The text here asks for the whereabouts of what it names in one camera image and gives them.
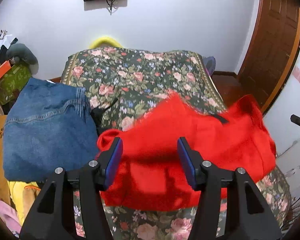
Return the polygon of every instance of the metal bolt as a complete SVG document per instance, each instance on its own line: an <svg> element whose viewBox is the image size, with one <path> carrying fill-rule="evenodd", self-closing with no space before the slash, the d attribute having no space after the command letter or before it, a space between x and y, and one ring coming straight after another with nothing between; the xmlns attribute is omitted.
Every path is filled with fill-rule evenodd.
<svg viewBox="0 0 300 240"><path fill-rule="evenodd" d="M97 161L95 161L95 160L89 161L89 166L90 166L90 167L95 167L95 166L97 166L97 165L98 165L98 162L97 162Z"/></svg>
<svg viewBox="0 0 300 240"><path fill-rule="evenodd" d="M244 169L244 168L238 168L238 172L240 173L240 174L245 174L246 173L246 170Z"/></svg>
<svg viewBox="0 0 300 240"><path fill-rule="evenodd" d="M63 172L63 168L58 167L58 168L56 168L56 169L54 170L54 172L55 172L56 174L60 174L61 172Z"/></svg>
<svg viewBox="0 0 300 240"><path fill-rule="evenodd" d="M209 161L203 161L202 165L208 168L208 167L211 166L211 162L209 162Z"/></svg>

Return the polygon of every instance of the wooden door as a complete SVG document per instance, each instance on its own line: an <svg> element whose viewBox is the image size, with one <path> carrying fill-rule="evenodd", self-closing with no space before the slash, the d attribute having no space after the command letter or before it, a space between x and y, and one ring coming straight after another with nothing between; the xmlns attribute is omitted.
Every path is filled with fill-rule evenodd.
<svg viewBox="0 0 300 240"><path fill-rule="evenodd" d="M238 79L264 112L280 92L300 42L294 0L260 0L256 27Z"/></svg>

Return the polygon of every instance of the floral tablecloth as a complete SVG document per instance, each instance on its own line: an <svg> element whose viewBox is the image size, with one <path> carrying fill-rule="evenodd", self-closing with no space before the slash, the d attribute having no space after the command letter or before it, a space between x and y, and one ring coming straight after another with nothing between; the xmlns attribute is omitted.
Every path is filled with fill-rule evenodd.
<svg viewBox="0 0 300 240"><path fill-rule="evenodd" d="M85 87L91 108L106 108L117 98L103 115L102 126L109 128L128 130L134 120L148 114L173 91L202 113L215 114L226 109L202 57L189 51L153 53L113 47L84 50L69 57L61 82ZM282 224L291 202L284 176L275 168L257 186ZM226 205L223 199L217 235L224 232ZM185 240L196 208L157 212L104 205L115 240ZM74 214L77 234L85 236L78 191L74 192Z"/></svg>

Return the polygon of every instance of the pink cloth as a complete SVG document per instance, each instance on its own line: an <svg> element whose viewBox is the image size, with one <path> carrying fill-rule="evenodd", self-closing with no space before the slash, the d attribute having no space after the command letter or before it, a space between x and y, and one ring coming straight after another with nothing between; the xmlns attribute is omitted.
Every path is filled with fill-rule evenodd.
<svg viewBox="0 0 300 240"><path fill-rule="evenodd" d="M19 224L17 212L8 204L0 200L0 218L12 232L20 233L21 225Z"/></svg>

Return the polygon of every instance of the red fabric fold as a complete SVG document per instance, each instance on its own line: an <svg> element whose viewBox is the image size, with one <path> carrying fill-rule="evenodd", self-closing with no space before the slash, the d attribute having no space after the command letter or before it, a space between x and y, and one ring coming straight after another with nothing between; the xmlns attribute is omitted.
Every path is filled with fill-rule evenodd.
<svg viewBox="0 0 300 240"><path fill-rule="evenodd" d="M154 211L196 206L200 192L188 185L177 153L182 136L203 159L232 171L243 167L255 182L262 179L275 167L276 150L257 103L245 96L220 115L228 123L196 112L174 94L130 130L103 132L97 142L101 151L114 137L123 141L114 183L101 192L105 204ZM226 190L221 195L226 197Z"/></svg>

